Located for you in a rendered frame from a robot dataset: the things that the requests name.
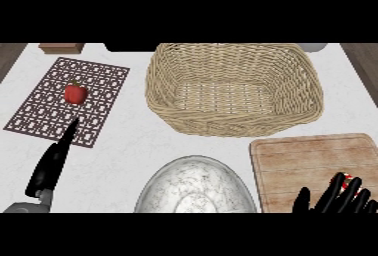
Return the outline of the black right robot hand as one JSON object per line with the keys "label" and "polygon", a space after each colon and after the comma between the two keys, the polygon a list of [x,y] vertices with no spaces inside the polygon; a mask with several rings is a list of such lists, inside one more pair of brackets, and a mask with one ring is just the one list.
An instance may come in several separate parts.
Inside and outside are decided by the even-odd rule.
{"label": "black right robot hand", "polygon": [[361,188],[362,179],[355,177],[346,190],[342,190],[345,181],[346,175],[339,172],[315,207],[311,207],[311,190],[303,187],[294,201],[293,212],[302,214],[378,213],[378,201],[371,198],[371,191]]}

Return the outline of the red and white cupcake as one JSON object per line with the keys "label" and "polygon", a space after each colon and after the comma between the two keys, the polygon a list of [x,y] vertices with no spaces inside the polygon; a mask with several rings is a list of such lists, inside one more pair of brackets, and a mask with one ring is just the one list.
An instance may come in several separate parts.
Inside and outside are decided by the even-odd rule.
{"label": "red and white cupcake", "polygon": [[[352,180],[355,179],[355,176],[352,176],[349,173],[343,172],[343,175],[345,175],[345,181],[343,181],[342,188],[340,188],[340,195],[348,190],[349,184],[351,184]],[[336,176],[337,176],[337,174],[331,178],[330,184],[334,182]],[[358,192],[355,193],[354,199],[358,197],[358,195],[361,194],[364,189],[365,189],[364,187],[359,187]]]}

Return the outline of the wooden cutting board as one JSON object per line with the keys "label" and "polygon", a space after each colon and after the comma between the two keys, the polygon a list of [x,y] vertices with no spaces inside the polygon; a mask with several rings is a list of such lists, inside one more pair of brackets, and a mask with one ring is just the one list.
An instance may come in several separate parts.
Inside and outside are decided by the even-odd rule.
{"label": "wooden cutting board", "polygon": [[259,139],[250,153],[265,213],[290,213],[303,187],[315,205],[339,172],[362,179],[378,201],[378,146],[365,133]]}

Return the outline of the wicker basket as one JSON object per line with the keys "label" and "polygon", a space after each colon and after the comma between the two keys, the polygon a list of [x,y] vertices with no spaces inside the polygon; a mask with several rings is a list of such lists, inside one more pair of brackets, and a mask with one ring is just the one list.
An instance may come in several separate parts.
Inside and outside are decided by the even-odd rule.
{"label": "wicker basket", "polygon": [[200,136],[271,136],[324,113],[317,69],[294,43],[160,44],[145,97],[170,127]]}

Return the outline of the silver metal bowl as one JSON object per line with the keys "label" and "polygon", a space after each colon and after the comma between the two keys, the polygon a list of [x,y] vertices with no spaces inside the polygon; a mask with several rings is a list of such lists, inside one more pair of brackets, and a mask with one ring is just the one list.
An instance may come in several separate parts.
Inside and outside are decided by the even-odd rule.
{"label": "silver metal bowl", "polygon": [[185,156],[150,179],[137,213],[256,213],[256,204],[235,171],[212,157]]}

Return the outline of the pale grey round object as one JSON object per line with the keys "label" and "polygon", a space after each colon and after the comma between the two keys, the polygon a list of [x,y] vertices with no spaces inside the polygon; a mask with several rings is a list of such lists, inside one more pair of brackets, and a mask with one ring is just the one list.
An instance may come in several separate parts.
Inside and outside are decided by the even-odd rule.
{"label": "pale grey round object", "polygon": [[299,46],[305,52],[312,53],[320,52],[327,47],[327,43],[300,43]]}

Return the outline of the black appliance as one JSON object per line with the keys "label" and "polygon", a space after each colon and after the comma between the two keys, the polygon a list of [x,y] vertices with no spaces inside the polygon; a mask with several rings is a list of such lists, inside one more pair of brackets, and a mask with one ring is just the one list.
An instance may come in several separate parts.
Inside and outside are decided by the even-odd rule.
{"label": "black appliance", "polygon": [[111,52],[154,52],[157,43],[107,43],[105,47]]}

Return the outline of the red bell pepper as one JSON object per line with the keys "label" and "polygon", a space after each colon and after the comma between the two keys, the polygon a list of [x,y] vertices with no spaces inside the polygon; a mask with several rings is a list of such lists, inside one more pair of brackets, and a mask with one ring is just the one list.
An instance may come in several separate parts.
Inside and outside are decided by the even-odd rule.
{"label": "red bell pepper", "polygon": [[76,80],[73,80],[66,86],[66,102],[70,104],[82,105],[88,99],[88,96],[88,88],[82,86]]}

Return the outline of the brown patterned placemat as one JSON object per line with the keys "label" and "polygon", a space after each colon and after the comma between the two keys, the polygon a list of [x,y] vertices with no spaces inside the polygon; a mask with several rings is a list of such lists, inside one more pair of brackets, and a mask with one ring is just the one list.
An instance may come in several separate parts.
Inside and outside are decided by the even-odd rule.
{"label": "brown patterned placemat", "polygon": [[4,129],[58,141],[79,120],[73,144],[95,146],[131,69],[60,57]]}

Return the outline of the brown wooden block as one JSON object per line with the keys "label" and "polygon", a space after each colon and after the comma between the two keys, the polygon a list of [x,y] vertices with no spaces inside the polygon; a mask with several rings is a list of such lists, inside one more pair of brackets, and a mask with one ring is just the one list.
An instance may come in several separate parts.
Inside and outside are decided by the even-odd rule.
{"label": "brown wooden block", "polygon": [[83,43],[42,43],[39,48],[46,54],[80,54]]}

